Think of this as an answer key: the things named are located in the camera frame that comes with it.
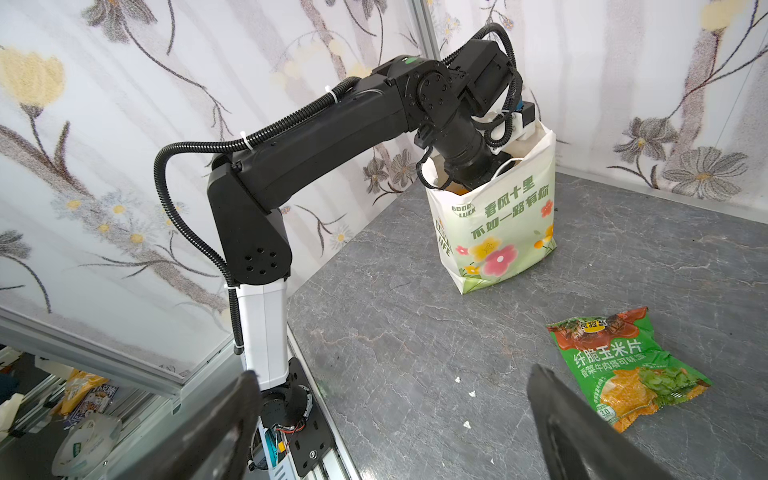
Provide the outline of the green corn chips packet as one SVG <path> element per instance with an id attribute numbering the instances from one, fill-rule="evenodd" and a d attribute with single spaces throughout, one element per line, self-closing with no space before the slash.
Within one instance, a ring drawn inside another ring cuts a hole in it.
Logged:
<path id="1" fill-rule="evenodd" d="M 706 392 L 712 382 L 655 340 L 646 307 L 547 326 L 588 404 L 614 430 Z"/>

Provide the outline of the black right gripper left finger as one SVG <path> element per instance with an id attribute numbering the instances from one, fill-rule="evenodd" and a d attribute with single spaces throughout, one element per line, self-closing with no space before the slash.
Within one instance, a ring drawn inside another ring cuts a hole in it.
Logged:
<path id="1" fill-rule="evenodd" d="M 257 374 L 241 373 L 120 479 L 242 479 L 262 410 Z"/>

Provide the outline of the white floral paper bag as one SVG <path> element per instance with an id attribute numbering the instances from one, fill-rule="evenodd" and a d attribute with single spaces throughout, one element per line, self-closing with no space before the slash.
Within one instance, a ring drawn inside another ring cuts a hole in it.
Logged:
<path id="1" fill-rule="evenodd" d="M 502 151 L 508 169 L 463 194 L 457 184 L 437 188 L 446 176 L 440 155 L 423 167 L 440 259 L 462 294 L 510 279 L 556 248 L 555 132 L 536 120 Z"/>

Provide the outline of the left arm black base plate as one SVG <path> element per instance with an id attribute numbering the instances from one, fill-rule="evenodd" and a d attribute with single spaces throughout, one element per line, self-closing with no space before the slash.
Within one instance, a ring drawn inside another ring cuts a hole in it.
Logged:
<path id="1" fill-rule="evenodd" d="M 249 467 L 271 479 L 345 479 L 336 442 L 299 359 L 288 363 L 286 381 L 262 395 L 257 449 Z"/>

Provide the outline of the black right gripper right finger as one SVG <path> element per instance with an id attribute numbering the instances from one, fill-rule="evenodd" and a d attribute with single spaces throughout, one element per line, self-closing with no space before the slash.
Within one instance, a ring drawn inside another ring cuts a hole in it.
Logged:
<path id="1" fill-rule="evenodd" d="M 539 364 L 527 383 L 545 465 L 551 479 L 670 479 L 563 382 Z"/>

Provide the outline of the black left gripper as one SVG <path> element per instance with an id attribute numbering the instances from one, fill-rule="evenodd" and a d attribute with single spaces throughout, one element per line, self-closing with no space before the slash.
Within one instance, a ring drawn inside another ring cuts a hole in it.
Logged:
<path id="1" fill-rule="evenodd" d="M 488 183 L 499 169 L 504 170 L 504 164 L 511 159 L 509 153 L 494 153 L 489 146 L 483 144 L 476 154 L 465 160 L 458 157 L 445 158 L 443 169 L 454 183 L 466 189 L 476 189 Z"/>

